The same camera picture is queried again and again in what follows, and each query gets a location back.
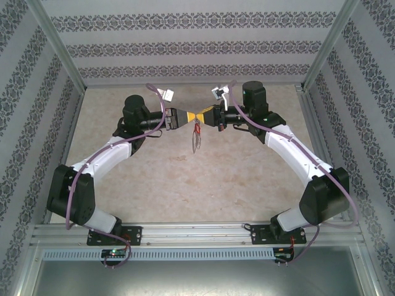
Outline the aluminium frame post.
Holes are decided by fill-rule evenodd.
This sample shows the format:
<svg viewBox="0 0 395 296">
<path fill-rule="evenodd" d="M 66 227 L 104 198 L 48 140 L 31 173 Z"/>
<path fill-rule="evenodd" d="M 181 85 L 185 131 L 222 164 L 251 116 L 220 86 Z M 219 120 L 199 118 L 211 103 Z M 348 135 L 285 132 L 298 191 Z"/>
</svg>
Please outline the aluminium frame post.
<svg viewBox="0 0 395 296">
<path fill-rule="evenodd" d="M 312 62 L 312 65 L 307 72 L 305 80 L 302 83 L 302 88 L 304 91 L 312 86 L 313 82 L 315 81 L 315 77 L 319 74 L 324 62 L 326 61 L 326 58 L 330 54 L 332 48 L 335 46 L 343 28 L 347 24 L 359 2 L 360 0 L 344 1 L 342 8 L 335 18 L 332 27 L 330 28 L 316 58 Z"/>
<path fill-rule="evenodd" d="M 80 93 L 85 93 L 87 87 L 77 69 L 67 47 L 63 43 L 59 33 L 57 32 L 51 18 L 46 12 L 41 0 L 25 0 L 36 21 L 40 25 L 48 41 L 50 42 L 55 53 L 60 58 L 62 65 L 66 69 L 69 77 Z"/>
<path fill-rule="evenodd" d="M 367 247 L 350 246 L 352 259 L 357 271 L 364 296 L 383 296 L 376 271 Z"/>
<path fill-rule="evenodd" d="M 39 247 L 29 248 L 12 296 L 33 296 L 43 260 Z"/>
</svg>

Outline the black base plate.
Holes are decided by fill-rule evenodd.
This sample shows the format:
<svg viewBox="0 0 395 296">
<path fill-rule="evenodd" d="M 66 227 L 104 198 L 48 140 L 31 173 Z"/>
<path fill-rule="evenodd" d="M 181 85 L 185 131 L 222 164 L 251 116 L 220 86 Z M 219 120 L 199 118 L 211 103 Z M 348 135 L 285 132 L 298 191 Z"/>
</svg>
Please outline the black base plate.
<svg viewBox="0 0 395 296">
<path fill-rule="evenodd" d="M 251 224 L 250 233 L 253 245 L 290 244 L 291 239 L 295 244 L 305 244 L 307 242 L 303 228 L 286 232 L 271 224 Z"/>
<path fill-rule="evenodd" d="M 121 237 L 131 246 L 139 246 L 142 238 L 141 226 L 120 226 L 118 230 L 112 232 L 113 235 Z M 88 246 L 105 246 L 105 245 L 126 245 L 122 240 L 109 237 L 103 234 L 89 230 L 86 241 Z"/>
</svg>

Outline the aluminium back rail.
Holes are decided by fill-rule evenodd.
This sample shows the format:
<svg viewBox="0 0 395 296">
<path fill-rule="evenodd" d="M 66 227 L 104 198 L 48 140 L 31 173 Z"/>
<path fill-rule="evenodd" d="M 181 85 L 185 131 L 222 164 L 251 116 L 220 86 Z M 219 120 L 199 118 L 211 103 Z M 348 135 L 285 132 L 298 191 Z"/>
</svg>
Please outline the aluminium back rail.
<svg viewBox="0 0 395 296">
<path fill-rule="evenodd" d="M 156 88 L 164 89 L 164 88 L 169 88 L 169 89 L 174 89 L 178 87 L 205 87 L 205 88 L 214 88 L 215 86 L 222 86 L 227 83 L 224 82 L 214 82 L 214 83 L 152 83 Z M 282 83 L 275 83 L 275 82 L 267 82 L 264 81 L 263 86 L 287 86 L 287 85 L 293 85 L 293 86 L 302 86 L 302 83 L 298 83 L 295 81 L 291 82 L 282 82 Z M 146 84 L 145 83 L 135 83 L 135 84 L 92 84 L 88 85 L 86 89 L 115 89 L 115 88 L 145 88 Z"/>
</svg>

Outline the grey metal sheet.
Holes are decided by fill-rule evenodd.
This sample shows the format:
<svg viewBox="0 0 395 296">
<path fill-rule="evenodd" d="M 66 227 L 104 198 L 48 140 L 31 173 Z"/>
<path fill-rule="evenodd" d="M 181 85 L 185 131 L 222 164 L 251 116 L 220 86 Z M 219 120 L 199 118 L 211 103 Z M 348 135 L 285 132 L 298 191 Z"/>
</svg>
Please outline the grey metal sheet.
<svg viewBox="0 0 395 296">
<path fill-rule="evenodd" d="M 364 296 L 349 265 L 277 266 L 267 261 L 45 261 L 33 296 Z"/>
</svg>

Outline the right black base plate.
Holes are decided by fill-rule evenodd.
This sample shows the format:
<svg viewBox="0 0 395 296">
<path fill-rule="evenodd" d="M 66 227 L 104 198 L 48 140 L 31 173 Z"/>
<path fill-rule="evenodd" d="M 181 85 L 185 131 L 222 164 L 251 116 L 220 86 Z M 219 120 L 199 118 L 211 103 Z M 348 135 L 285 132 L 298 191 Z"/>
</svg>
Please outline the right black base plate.
<svg viewBox="0 0 395 296">
<path fill-rule="evenodd" d="M 295 244 L 305 244 L 307 242 L 303 228 L 286 232 L 271 224 L 251 224 L 250 233 L 253 245 L 290 244 L 291 239 Z"/>
</svg>

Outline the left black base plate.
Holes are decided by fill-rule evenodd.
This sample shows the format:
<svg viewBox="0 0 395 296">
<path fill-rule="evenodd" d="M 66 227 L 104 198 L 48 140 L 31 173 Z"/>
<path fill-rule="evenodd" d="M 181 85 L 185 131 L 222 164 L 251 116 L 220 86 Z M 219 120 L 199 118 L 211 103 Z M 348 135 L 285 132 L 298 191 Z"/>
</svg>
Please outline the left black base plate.
<svg viewBox="0 0 395 296">
<path fill-rule="evenodd" d="M 112 232 L 113 235 L 121 237 L 131 246 L 139 246 L 142 238 L 141 226 L 120 226 L 118 230 Z M 103 234 L 89 230 L 86 241 L 88 246 L 105 246 L 105 245 L 126 245 L 122 240 L 109 237 Z"/>
</svg>

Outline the left small circuit board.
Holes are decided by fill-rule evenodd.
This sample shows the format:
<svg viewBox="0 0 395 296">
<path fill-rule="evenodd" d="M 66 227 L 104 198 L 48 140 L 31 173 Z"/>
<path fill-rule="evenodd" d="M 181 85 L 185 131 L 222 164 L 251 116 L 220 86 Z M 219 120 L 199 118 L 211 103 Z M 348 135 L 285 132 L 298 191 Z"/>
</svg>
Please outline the left small circuit board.
<svg viewBox="0 0 395 296">
<path fill-rule="evenodd" d="M 125 258 L 127 251 L 125 249 L 103 249 L 101 252 L 101 258 Z"/>
</svg>

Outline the aluminium mounting rail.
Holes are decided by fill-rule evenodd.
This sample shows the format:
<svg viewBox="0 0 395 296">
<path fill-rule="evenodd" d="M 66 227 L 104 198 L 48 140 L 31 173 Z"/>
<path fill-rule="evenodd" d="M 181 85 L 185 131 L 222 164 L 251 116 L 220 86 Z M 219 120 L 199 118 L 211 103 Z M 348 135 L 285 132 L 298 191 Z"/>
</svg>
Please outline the aluminium mounting rail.
<svg viewBox="0 0 395 296">
<path fill-rule="evenodd" d="M 252 247 L 249 231 L 243 222 L 227 223 L 142 223 L 141 248 L 219 248 Z M 34 227 L 30 247 L 86 248 L 88 230 L 74 226 L 67 230 L 63 224 Z M 320 227 L 312 244 L 314 247 L 364 245 L 365 238 L 358 226 L 349 229 Z"/>
</svg>

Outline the small circuit board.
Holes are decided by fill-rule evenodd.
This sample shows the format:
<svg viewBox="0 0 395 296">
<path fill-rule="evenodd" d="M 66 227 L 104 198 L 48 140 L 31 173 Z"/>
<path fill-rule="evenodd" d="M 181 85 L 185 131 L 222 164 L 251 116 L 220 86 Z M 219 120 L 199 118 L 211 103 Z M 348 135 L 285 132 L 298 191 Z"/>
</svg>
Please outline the small circuit board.
<svg viewBox="0 0 395 296">
<path fill-rule="evenodd" d="M 292 260 L 294 258 L 293 248 L 274 248 L 274 256 L 283 260 Z"/>
<path fill-rule="evenodd" d="M 127 251 L 125 249 L 103 249 L 101 252 L 101 258 L 125 258 Z"/>
</svg>

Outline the right small circuit board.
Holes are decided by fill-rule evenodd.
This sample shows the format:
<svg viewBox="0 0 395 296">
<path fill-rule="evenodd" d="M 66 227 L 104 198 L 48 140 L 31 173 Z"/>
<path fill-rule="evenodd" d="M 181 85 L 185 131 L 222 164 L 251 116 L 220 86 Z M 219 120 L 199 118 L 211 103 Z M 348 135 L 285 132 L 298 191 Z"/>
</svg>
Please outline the right small circuit board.
<svg viewBox="0 0 395 296">
<path fill-rule="evenodd" d="M 292 260 L 294 258 L 293 248 L 274 248 L 274 256 L 283 260 Z"/>
</svg>

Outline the aluminium side rail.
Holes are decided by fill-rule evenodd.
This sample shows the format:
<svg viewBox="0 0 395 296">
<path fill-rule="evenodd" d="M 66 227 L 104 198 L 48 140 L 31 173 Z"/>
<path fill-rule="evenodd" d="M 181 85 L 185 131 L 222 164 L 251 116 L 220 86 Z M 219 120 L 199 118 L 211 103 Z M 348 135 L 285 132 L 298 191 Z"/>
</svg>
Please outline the aluminium side rail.
<svg viewBox="0 0 395 296">
<path fill-rule="evenodd" d="M 68 129 L 67 129 L 65 142 L 64 142 L 64 146 L 62 148 L 62 153 L 61 153 L 58 165 L 65 164 L 67 161 L 67 157 L 68 157 L 69 151 L 70 151 L 70 146 L 72 143 L 72 138 L 73 138 L 73 135 L 75 132 L 75 128 L 76 128 L 77 121 L 78 121 L 78 116 L 80 114 L 81 105 L 82 105 L 85 93 L 86 93 L 85 91 L 83 93 L 81 93 L 81 95 L 78 98 L 78 101 L 75 105 L 75 108 L 73 110 L 71 122 L 70 122 Z"/>
</svg>

